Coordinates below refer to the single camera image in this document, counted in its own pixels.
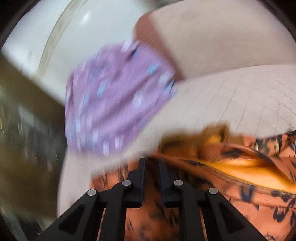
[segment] orange fabric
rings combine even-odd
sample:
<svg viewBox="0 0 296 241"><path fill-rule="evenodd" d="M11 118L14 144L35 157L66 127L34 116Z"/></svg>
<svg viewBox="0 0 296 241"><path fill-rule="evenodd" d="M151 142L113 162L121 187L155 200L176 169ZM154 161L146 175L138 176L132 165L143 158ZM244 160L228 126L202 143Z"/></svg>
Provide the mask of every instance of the orange fabric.
<svg viewBox="0 0 296 241"><path fill-rule="evenodd" d="M147 158L145 202L128 209L125 240L179 240L178 210L165 209L158 192L157 158L194 188L216 187L268 240L282 241L296 222L296 131L256 139L234 136L226 125L166 137ZM111 188L137 162L92 177L92 188Z"/></svg>

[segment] metal rivet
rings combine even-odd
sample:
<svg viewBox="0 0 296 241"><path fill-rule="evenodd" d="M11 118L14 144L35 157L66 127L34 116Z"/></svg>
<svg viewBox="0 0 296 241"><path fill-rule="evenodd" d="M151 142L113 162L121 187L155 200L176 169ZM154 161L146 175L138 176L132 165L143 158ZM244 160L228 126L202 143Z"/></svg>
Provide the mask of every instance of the metal rivet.
<svg viewBox="0 0 296 241"><path fill-rule="evenodd" d="M87 191L87 195L89 195L89 196L94 196L94 195L96 195L96 190L95 190L95 189L90 189L90 190L88 190L88 191Z"/></svg>
<svg viewBox="0 0 296 241"><path fill-rule="evenodd" d="M174 181L174 184L175 184L176 186L182 186L182 185L183 185L183 181L181 181L181 180L176 180L176 181Z"/></svg>
<svg viewBox="0 0 296 241"><path fill-rule="evenodd" d="M122 182L122 185L124 185L124 186L129 186L130 184L131 184L131 181L130 180L124 180Z"/></svg>
<svg viewBox="0 0 296 241"><path fill-rule="evenodd" d="M218 190L216 188L210 188L209 189L209 193L211 193L211 194L217 194L218 193Z"/></svg>

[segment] purple folded fabric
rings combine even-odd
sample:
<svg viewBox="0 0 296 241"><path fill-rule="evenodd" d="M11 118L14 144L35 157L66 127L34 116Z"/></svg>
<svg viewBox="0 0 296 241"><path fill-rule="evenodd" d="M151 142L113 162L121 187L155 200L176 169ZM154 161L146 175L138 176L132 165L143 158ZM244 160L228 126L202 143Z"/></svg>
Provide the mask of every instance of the purple folded fabric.
<svg viewBox="0 0 296 241"><path fill-rule="evenodd" d="M174 95L174 74L173 67L145 43L104 47L68 78L69 149L105 156L120 152Z"/></svg>

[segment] orange bag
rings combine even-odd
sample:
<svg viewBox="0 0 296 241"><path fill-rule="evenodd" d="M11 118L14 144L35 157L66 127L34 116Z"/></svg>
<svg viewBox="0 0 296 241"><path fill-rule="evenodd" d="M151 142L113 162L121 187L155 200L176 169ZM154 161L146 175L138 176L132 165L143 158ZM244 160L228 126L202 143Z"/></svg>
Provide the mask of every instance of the orange bag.
<svg viewBox="0 0 296 241"><path fill-rule="evenodd" d="M145 201L140 209L127 210L125 240L179 240L178 209L164 208L158 191L158 158L194 188L217 188L267 240L287 240L296 222L295 156L296 131L256 139L218 125L192 136L166 137L147 158ZM103 171L92 177L91 188L112 188L137 165Z"/></svg>

